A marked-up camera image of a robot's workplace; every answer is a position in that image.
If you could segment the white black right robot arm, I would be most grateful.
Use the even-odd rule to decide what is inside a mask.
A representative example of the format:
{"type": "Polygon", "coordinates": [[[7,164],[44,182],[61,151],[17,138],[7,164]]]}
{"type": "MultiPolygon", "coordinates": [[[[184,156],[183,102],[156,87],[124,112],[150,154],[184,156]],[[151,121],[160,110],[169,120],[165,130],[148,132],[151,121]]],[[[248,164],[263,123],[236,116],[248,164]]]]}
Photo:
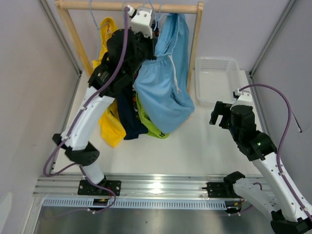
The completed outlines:
{"type": "Polygon", "coordinates": [[[269,196],[241,172],[233,172],[223,179],[223,193],[240,196],[265,215],[276,234],[305,234],[312,229],[312,206],[285,182],[287,173],[280,172],[276,160],[277,148],[271,138],[256,128],[253,107],[217,101],[209,124],[229,130],[239,151],[260,171],[270,187],[269,196]]]}

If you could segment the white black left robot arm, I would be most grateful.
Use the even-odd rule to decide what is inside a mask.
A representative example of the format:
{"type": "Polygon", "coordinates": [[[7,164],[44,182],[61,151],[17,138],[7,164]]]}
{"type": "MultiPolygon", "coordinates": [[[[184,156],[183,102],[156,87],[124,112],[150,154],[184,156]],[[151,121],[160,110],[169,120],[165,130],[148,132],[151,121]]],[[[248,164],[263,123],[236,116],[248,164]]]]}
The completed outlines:
{"type": "Polygon", "coordinates": [[[79,165],[90,180],[89,190],[95,195],[106,189],[105,176],[97,159],[99,151],[89,142],[104,111],[131,83],[146,60],[155,58],[156,37],[142,32],[119,29],[106,42],[106,52],[88,80],[88,87],[71,125],[52,139],[75,165],[79,165]]]}

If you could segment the lime green shorts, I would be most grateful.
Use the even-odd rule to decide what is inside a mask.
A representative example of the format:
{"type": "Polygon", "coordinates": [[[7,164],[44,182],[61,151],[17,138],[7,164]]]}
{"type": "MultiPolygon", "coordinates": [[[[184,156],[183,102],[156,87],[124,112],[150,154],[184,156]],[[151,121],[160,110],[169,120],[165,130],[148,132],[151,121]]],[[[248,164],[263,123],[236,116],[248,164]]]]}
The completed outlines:
{"type": "Polygon", "coordinates": [[[151,137],[157,137],[160,139],[166,139],[169,137],[169,134],[163,133],[162,131],[160,131],[155,125],[154,123],[151,121],[151,119],[149,118],[149,116],[147,115],[140,97],[138,95],[138,93],[136,93],[136,105],[137,105],[137,110],[138,110],[138,116],[139,119],[141,121],[141,123],[147,128],[148,133],[147,135],[151,136],[151,137]]]}

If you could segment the light blue shorts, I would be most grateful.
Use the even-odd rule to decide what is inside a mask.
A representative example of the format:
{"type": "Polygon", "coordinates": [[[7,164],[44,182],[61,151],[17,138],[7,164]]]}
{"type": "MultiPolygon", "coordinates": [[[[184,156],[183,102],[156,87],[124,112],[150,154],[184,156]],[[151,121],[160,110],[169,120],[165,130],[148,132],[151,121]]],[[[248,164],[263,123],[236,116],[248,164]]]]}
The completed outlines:
{"type": "Polygon", "coordinates": [[[175,131],[195,110],[187,91],[189,28],[184,14],[169,14],[155,47],[155,60],[143,62],[134,87],[152,123],[175,131]]]}

